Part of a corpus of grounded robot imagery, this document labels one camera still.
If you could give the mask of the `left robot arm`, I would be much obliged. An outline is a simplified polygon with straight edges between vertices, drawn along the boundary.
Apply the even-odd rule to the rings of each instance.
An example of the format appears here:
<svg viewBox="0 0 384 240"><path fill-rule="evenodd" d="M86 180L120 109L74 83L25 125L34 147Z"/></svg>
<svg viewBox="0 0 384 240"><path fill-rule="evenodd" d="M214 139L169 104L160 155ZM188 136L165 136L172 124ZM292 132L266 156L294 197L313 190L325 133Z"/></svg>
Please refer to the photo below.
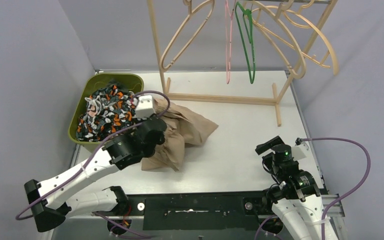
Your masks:
<svg viewBox="0 0 384 240"><path fill-rule="evenodd" d="M123 215L129 200L121 186L108 186L100 191L80 191L96 181L139 163L156 152L165 142L167 124L153 116L137 127L128 127L106 141L94 153L107 153L103 159L88 159L65 172L44 181L31 179L24 190L38 232L60 226L66 219L87 213Z"/></svg>

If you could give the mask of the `green hanger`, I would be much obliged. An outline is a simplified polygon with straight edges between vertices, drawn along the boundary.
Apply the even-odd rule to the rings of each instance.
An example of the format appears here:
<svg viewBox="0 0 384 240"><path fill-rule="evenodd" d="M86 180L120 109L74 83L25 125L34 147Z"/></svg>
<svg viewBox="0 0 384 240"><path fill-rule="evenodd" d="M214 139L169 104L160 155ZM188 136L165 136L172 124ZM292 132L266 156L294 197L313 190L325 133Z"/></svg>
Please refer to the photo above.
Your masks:
<svg viewBox="0 0 384 240"><path fill-rule="evenodd" d="M255 82L256 62L253 35L252 12L240 2L234 5L234 16L237 22L239 35L241 38L242 49L245 56L248 79L251 84Z"/></svg>

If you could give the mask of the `pink hanger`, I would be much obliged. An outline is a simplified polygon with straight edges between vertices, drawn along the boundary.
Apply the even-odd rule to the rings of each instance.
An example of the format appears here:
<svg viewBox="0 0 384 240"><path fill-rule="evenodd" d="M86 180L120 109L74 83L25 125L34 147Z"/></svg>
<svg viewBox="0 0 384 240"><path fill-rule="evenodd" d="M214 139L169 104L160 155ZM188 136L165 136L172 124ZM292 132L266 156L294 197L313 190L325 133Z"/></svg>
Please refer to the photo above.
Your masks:
<svg viewBox="0 0 384 240"><path fill-rule="evenodd" d="M226 83L231 80L232 62L232 33L233 33L233 11L229 6L229 1L224 1L224 23L225 23L225 70Z"/></svg>

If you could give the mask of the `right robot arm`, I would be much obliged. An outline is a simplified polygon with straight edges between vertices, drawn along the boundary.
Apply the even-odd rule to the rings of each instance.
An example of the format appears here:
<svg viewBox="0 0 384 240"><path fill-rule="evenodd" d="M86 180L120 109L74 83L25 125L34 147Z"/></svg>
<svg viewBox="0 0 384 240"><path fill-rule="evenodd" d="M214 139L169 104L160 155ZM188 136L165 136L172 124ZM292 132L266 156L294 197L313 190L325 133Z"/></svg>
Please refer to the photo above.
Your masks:
<svg viewBox="0 0 384 240"><path fill-rule="evenodd" d="M309 156L307 146L290 146L276 136L255 147L262 165L276 185L266 189L262 209L274 213L294 240L336 240L330 218L323 217L323 199L313 175L300 168Z"/></svg>

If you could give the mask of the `camouflage patterned shorts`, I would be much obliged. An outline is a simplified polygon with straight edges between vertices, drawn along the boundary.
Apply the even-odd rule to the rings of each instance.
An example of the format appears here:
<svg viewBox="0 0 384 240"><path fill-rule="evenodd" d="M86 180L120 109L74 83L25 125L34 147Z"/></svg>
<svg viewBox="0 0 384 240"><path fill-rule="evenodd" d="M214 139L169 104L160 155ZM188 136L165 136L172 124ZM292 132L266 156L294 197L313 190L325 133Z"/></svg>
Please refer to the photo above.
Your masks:
<svg viewBox="0 0 384 240"><path fill-rule="evenodd" d="M76 118L75 139L100 142L108 135L134 125L138 99L124 84L112 79L105 87L84 97Z"/></svg>

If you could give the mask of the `beige shorts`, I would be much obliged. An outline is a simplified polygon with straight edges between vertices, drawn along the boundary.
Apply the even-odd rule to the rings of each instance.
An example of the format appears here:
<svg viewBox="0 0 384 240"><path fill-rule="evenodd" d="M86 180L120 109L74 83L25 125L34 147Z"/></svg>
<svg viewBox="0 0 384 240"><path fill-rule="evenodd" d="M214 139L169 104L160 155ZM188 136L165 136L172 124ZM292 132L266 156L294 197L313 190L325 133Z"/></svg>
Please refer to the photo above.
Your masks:
<svg viewBox="0 0 384 240"><path fill-rule="evenodd" d="M168 102L163 98L154 100L154 109L161 114L166 123L165 142L157 145L155 154L141 160L141 170L151 171L160 168L171 168L180 171L185 162L186 147L202 146L210 135L219 127L215 122L190 110L187 107Z"/></svg>

